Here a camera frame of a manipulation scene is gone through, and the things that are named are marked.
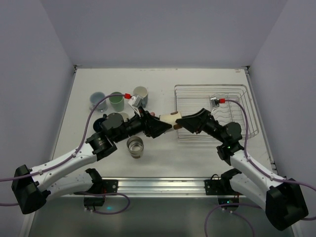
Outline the light blue mug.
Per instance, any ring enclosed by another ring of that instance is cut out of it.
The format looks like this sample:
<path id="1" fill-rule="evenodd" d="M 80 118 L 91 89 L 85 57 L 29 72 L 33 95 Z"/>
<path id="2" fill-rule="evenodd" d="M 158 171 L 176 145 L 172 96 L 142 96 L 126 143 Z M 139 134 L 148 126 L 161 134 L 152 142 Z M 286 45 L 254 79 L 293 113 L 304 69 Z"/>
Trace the light blue mug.
<path id="1" fill-rule="evenodd" d="M 119 114 L 121 114 L 122 118 L 124 121 L 128 121 L 129 120 L 129 115 L 125 112 L 119 112 Z"/>

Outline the dark blue mug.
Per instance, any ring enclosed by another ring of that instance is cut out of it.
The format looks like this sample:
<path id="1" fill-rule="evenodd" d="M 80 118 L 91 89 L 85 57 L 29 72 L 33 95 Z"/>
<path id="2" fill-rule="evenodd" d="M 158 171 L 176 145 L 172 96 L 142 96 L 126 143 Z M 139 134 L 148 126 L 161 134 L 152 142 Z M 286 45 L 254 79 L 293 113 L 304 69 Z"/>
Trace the dark blue mug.
<path id="1" fill-rule="evenodd" d="M 98 118 L 94 123 L 93 123 L 93 130 L 95 132 L 101 132 L 103 130 L 103 122 L 106 121 L 107 115 L 103 114 L 101 118 Z"/>

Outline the cream cup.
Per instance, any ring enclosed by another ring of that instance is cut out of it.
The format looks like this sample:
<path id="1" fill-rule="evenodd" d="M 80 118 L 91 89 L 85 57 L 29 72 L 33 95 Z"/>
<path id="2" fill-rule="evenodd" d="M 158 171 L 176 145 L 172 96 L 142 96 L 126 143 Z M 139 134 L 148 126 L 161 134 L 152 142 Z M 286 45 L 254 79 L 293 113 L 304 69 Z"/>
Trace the cream cup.
<path id="1" fill-rule="evenodd" d="M 143 140 L 138 136 L 130 137 L 126 142 L 126 145 L 129 152 L 130 150 L 140 150 L 140 149 L 144 150 Z"/>
<path id="2" fill-rule="evenodd" d="M 168 123 L 170 124 L 172 127 L 170 129 L 168 129 L 166 131 L 166 133 L 168 132 L 172 132 L 174 130 L 178 130 L 178 129 L 181 129 L 182 126 L 179 125 L 176 120 L 177 119 L 181 119 L 182 118 L 182 115 L 180 112 L 176 111 L 176 112 L 172 112 L 170 114 L 165 114 L 165 115 L 160 115 L 159 116 L 159 120 L 160 121 L 163 121 L 165 123 Z"/>
<path id="3" fill-rule="evenodd" d="M 143 155 L 143 149 L 140 150 L 130 150 L 130 154 L 133 158 L 141 158 Z"/>

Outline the sage green cup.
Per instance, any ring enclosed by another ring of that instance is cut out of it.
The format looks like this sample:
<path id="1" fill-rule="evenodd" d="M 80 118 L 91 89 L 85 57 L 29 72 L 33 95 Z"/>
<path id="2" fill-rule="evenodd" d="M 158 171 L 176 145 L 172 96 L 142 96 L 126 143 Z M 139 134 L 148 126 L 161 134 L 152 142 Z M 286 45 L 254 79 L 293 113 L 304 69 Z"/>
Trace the sage green cup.
<path id="1" fill-rule="evenodd" d="M 120 92 L 113 92 L 109 97 L 111 106 L 116 112 L 122 112 L 124 110 L 124 97 Z"/>

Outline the pale blue footed cup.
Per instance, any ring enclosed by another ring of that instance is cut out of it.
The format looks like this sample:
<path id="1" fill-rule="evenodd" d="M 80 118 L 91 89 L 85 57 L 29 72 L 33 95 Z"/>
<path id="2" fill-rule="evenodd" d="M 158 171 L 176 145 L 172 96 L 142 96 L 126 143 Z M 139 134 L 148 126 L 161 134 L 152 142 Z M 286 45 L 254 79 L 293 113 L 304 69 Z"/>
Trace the pale blue footed cup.
<path id="1" fill-rule="evenodd" d="M 93 94 L 91 94 L 89 100 L 90 100 L 90 110 L 92 111 L 93 108 L 102 100 L 102 102 L 100 104 L 98 104 L 98 106 L 96 107 L 95 111 L 99 111 L 99 112 L 104 112 L 107 110 L 108 106 L 106 103 L 106 100 L 104 100 L 105 98 L 105 94 L 103 92 L 94 92 Z"/>

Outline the teal grey mug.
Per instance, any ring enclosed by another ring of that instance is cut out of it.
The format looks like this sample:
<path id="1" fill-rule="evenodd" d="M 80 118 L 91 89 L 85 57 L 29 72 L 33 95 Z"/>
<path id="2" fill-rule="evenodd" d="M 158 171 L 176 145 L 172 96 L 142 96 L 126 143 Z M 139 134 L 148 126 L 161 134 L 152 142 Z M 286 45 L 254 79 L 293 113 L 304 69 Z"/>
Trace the teal grey mug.
<path id="1" fill-rule="evenodd" d="M 134 95 L 139 95 L 143 98 L 142 100 L 142 106 L 145 108 L 147 106 L 148 103 L 148 91 L 147 88 L 143 87 L 143 86 L 138 86 L 136 88 L 134 88 L 133 90 L 133 94 Z"/>

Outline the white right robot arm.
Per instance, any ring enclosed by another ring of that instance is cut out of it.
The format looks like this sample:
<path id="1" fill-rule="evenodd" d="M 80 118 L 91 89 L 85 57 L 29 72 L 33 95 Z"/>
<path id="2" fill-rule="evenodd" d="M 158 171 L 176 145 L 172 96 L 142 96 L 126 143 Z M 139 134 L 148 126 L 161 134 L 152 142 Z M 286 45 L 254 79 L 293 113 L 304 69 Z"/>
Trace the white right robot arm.
<path id="1" fill-rule="evenodd" d="M 206 109 L 178 118 L 176 123 L 191 133 L 205 132 L 222 142 L 217 153 L 236 170 L 229 179 L 230 187 L 261 207 L 276 229 L 283 231 L 307 217 L 309 212 L 299 184 L 274 174 L 248 154 L 240 144 L 239 123 L 221 125 Z"/>

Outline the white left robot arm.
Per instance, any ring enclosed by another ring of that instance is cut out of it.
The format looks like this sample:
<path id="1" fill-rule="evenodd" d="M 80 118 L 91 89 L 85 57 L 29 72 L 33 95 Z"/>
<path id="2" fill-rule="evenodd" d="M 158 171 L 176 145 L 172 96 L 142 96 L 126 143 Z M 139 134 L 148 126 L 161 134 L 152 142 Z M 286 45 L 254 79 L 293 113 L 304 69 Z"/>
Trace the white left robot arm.
<path id="1" fill-rule="evenodd" d="M 42 165 L 28 168 L 22 165 L 15 170 L 12 191 L 23 214 L 33 213 L 55 197 L 72 193 L 95 193 L 102 190 L 102 178 L 95 169 L 82 175 L 69 176 L 88 164 L 108 157 L 117 150 L 116 144 L 138 133 L 157 138 L 173 129 L 177 117 L 153 116 L 147 111 L 124 120 L 121 114 L 112 113 L 97 119 L 94 133 L 83 138 L 74 150 Z"/>

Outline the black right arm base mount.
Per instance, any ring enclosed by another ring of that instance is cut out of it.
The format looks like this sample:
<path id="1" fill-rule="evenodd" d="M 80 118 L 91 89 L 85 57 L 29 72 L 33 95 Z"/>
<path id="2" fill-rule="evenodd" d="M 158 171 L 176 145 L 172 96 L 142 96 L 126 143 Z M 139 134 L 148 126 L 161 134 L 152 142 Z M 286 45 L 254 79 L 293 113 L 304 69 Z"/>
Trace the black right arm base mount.
<path id="1" fill-rule="evenodd" d="M 221 175 L 213 174 L 210 178 L 204 180 L 204 189 L 207 196 L 216 196 L 218 204 L 228 204 L 224 208 L 236 210 L 238 208 L 240 193 L 234 191 L 230 181 L 241 172 L 235 168 L 230 169 Z"/>

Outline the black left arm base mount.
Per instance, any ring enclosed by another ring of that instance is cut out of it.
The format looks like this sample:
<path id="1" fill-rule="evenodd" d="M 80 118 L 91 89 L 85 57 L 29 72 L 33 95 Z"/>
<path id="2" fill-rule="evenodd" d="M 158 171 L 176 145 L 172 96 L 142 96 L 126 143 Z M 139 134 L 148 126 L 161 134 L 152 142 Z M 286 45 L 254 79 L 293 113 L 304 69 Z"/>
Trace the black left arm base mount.
<path id="1" fill-rule="evenodd" d="M 85 171 L 91 178 L 92 186 L 86 191 L 75 192 L 75 195 L 89 195 L 93 197 L 85 197 L 83 200 L 84 207 L 92 213 L 101 215 L 115 215 L 122 213 L 123 210 L 114 212 L 102 212 L 96 210 L 96 207 L 101 207 L 105 204 L 106 196 L 104 194 L 117 194 L 117 180 L 103 180 L 101 175 L 95 168 L 89 168 Z"/>

